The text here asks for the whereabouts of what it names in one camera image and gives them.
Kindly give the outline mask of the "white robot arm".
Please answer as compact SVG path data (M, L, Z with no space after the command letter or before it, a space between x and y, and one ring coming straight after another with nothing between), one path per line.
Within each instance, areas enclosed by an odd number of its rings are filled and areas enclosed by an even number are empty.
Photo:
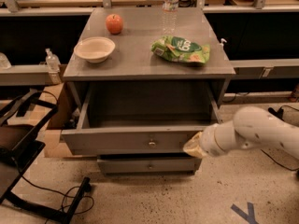
M196 133L183 151L192 157L219 157L232 150L275 147L299 159L299 128L259 107L239 109L230 121Z

